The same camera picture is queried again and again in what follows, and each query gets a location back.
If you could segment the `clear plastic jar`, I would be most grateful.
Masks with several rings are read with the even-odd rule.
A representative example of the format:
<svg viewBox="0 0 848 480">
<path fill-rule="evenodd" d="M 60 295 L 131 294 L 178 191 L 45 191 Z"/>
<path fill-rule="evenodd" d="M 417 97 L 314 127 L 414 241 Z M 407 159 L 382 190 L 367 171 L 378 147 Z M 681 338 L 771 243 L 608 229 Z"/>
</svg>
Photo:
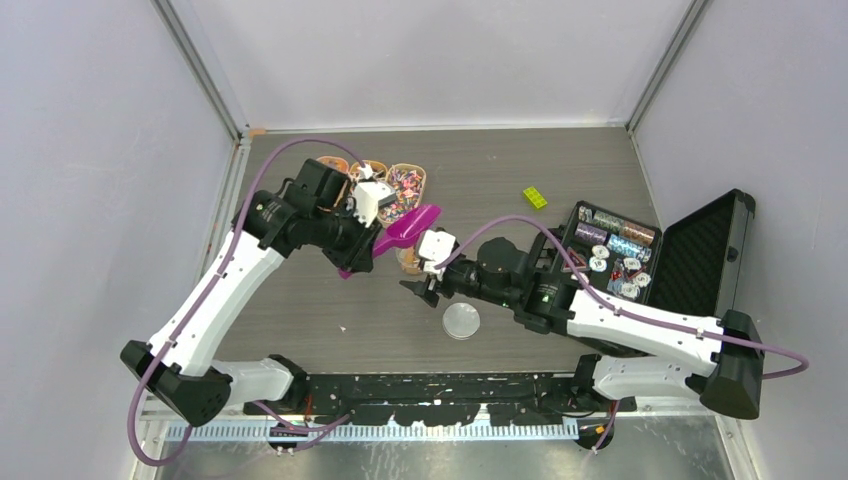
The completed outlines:
<svg viewBox="0 0 848 480">
<path fill-rule="evenodd" d="M 420 267 L 421 260 L 418 257 L 414 246 L 397 249 L 396 259 L 403 273 L 413 276 L 420 275 L 422 273 Z"/>
</svg>

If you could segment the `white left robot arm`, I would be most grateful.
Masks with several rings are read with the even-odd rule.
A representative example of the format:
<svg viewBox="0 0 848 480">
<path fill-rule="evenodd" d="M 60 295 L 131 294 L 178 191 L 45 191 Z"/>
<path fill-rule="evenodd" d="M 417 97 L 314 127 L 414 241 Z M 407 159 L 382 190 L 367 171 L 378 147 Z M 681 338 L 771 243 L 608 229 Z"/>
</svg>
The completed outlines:
<svg viewBox="0 0 848 480">
<path fill-rule="evenodd" d="M 353 183 L 314 159 L 281 191 L 249 194 L 200 284 L 148 341 L 128 342 L 122 362 L 193 427 L 228 406 L 254 401 L 298 412 L 307 398 L 300 367 L 280 355 L 219 361 L 218 347 L 261 284 L 303 246 L 320 249 L 344 274 L 371 271 L 382 230 L 377 217 L 394 199 L 387 183 L 371 177 Z"/>
</svg>

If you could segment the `magenta plastic scoop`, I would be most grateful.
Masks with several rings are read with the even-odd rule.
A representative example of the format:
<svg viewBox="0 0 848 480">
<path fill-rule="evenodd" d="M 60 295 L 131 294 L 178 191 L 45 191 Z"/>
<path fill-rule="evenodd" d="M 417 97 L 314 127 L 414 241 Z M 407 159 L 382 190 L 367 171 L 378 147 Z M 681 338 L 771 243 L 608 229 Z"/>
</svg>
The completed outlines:
<svg viewBox="0 0 848 480">
<path fill-rule="evenodd" d="M 384 227 L 378 220 L 366 226 L 362 222 L 359 208 L 351 207 L 349 212 L 338 218 L 340 243 L 324 249 L 323 254 L 343 279 L 357 273 L 369 273 L 374 268 L 374 260 L 390 249 L 416 245 L 440 214 L 440 207 L 423 204 L 388 227 Z"/>
</svg>

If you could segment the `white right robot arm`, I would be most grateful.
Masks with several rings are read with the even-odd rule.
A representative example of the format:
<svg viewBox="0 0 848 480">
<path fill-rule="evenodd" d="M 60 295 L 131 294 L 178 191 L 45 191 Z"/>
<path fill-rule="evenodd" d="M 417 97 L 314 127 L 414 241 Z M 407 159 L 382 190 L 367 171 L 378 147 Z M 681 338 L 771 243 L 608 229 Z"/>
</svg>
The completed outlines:
<svg viewBox="0 0 848 480">
<path fill-rule="evenodd" d="M 474 259 L 460 255 L 441 272 L 402 284 L 430 307 L 459 294 L 512 311 L 528 330 L 595 349 L 579 361 L 570 385 L 584 410 L 607 400 L 673 396 L 736 419 L 759 417 L 764 352 L 751 345 L 760 336 L 749 315 L 696 317 L 589 292 L 551 248 L 541 235 L 528 252 L 497 237 Z"/>
</svg>

